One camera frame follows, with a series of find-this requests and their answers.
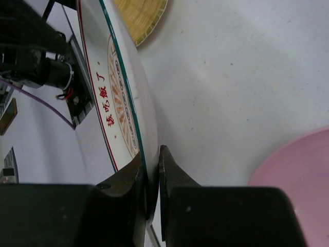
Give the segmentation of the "round woven bamboo tray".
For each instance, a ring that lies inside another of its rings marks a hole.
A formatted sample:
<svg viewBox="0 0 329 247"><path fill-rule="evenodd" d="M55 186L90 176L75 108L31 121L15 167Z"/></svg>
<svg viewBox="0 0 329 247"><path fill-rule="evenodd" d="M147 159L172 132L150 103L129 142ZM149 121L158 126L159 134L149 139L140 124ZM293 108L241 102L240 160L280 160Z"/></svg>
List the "round woven bamboo tray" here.
<svg viewBox="0 0 329 247"><path fill-rule="evenodd" d="M115 0L130 36L138 47L153 32L168 0Z"/></svg>

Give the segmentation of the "pink round plate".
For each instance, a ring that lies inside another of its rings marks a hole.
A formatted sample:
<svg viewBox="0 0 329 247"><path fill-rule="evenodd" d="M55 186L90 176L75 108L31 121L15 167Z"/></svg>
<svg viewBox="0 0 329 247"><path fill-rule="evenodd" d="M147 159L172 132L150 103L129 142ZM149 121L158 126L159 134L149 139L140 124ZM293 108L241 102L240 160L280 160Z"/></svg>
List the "pink round plate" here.
<svg viewBox="0 0 329 247"><path fill-rule="evenodd" d="M328 127L283 145L253 173L249 185L289 197L308 246L328 246Z"/></svg>

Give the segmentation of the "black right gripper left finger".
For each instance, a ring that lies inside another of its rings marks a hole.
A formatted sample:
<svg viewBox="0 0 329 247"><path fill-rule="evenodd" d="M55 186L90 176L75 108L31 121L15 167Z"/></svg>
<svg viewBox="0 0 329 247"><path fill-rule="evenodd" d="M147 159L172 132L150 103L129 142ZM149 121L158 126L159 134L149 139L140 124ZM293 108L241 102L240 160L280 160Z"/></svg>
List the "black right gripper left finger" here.
<svg viewBox="0 0 329 247"><path fill-rule="evenodd" d="M1 184L1 246L143 246L144 156L91 184Z"/></svg>

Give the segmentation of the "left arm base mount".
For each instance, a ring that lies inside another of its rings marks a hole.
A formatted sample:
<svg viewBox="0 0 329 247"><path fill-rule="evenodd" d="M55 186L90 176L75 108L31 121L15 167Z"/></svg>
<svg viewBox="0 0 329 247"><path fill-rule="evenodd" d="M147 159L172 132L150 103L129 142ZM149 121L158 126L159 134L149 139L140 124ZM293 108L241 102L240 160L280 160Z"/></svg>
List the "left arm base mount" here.
<svg viewBox="0 0 329 247"><path fill-rule="evenodd" d="M70 39L47 23L55 6L76 10L77 1L47 1L42 14L26 1L1 1L1 112L14 90L35 99L75 128L93 107L89 77L77 37ZM70 119L23 87L61 90Z"/></svg>

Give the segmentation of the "orange sunburst white plate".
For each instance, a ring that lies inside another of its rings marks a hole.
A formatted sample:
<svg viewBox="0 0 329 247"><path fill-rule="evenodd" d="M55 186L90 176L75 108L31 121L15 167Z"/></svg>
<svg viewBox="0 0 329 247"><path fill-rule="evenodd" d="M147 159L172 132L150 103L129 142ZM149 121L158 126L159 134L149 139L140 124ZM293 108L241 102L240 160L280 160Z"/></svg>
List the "orange sunburst white plate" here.
<svg viewBox="0 0 329 247"><path fill-rule="evenodd" d="M77 1L82 46L96 111L115 171L139 156L145 207L157 203L159 144L148 80L135 44L114 1Z"/></svg>

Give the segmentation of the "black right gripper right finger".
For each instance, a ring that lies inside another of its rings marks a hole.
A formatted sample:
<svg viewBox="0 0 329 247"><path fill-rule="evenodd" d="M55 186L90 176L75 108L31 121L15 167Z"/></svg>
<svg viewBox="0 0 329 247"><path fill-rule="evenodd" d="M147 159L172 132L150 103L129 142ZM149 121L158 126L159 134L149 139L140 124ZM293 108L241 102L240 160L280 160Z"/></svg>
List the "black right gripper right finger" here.
<svg viewBox="0 0 329 247"><path fill-rule="evenodd" d="M278 188L201 186L164 145L159 179L167 246L306 246L293 206Z"/></svg>

